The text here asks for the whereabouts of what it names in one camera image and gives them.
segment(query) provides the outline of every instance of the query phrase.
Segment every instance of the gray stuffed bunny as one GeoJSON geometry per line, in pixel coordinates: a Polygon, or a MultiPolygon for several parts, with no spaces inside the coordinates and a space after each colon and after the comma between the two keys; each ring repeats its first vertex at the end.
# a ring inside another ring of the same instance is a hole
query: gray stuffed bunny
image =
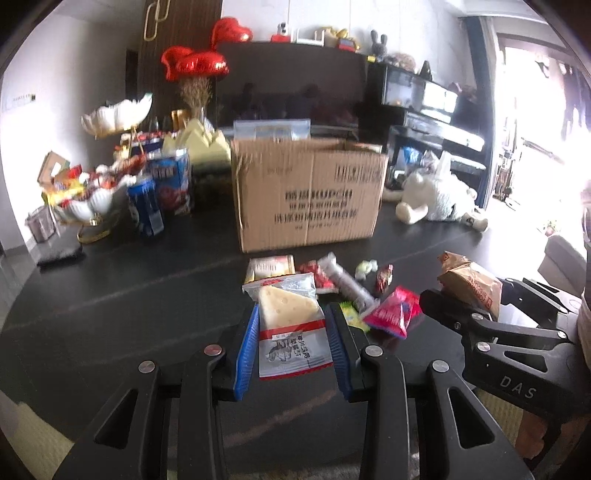
{"type": "Polygon", "coordinates": [[[386,43],[388,42],[388,36],[382,34],[380,38],[380,43],[378,43],[378,32],[372,30],[371,33],[371,53],[372,55],[376,56],[377,58],[382,58],[386,55],[388,49],[386,48],[386,43]]]}

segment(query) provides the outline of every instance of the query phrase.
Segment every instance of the pink snack bag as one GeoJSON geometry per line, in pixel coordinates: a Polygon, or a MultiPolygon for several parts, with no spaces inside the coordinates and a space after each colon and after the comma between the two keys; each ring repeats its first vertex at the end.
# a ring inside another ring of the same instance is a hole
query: pink snack bag
{"type": "Polygon", "coordinates": [[[422,312],[418,305],[418,295],[404,287],[396,287],[386,300],[363,318],[363,321],[372,328],[405,339],[408,324],[420,313],[422,312]]]}

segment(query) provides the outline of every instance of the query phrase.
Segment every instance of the wooden door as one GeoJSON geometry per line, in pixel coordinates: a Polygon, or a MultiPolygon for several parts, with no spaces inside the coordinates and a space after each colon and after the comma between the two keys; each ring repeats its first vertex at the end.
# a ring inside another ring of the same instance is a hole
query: wooden door
{"type": "MultiPolygon", "coordinates": [[[[168,0],[160,0],[160,16],[164,16],[168,0]]],[[[146,11],[152,0],[147,0],[146,11]]],[[[148,19],[148,38],[154,32],[154,10],[152,7],[148,19]]],[[[150,117],[160,120],[170,115],[172,110],[188,108],[181,99],[176,82],[164,78],[164,65],[160,63],[162,52],[173,45],[191,47],[197,51],[209,48],[209,39],[213,24],[222,13],[222,0],[170,0],[168,17],[158,23],[156,38],[143,40],[138,58],[138,93],[141,97],[152,92],[154,99],[150,117]]]]}

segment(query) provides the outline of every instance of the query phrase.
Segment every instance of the cardboard box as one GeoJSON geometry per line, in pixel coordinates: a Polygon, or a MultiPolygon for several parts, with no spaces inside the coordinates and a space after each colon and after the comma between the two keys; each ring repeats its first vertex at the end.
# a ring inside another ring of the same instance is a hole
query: cardboard box
{"type": "Polygon", "coordinates": [[[344,140],[237,140],[232,178],[243,252],[372,236],[388,158],[344,140]]]}
{"type": "Polygon", "coordinates": [[[53,177],[70,163],[55,152],[49,152],[41,165],[37,183],[46,190],[53,189],[53,177]]]}

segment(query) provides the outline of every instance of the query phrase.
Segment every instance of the red heart balloon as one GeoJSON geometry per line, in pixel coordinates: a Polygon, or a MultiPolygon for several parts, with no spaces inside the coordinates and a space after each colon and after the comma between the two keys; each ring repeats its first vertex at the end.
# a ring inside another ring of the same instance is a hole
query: red heart balloon
{"type": "Polygon", "coordinates": [[[234,17],[220,18],[212,30],[211,48],[215,50],[220,42],[247,42],[252,40],[252,30],[242,27],[234,17]]]}
{"type": "Polygon", "coordinates": [[[176,66],[178,75],[211,77],[225,75],[230,70],[223,55],[216,51],[200,51],[191,53],[180,59],[176,66]]]}
{"type": "Polygon", "coordinates": [[[189,47],[175,46],[164,50],[164,53],[160,57],[160,62],[162,62],[166,67],[166,79],[169,82],[175,82],[178,80],[176,64],[180,59],[186,57],[187,55],[191,55],[191,53],[194,53],[194,50],[189,47]]]}

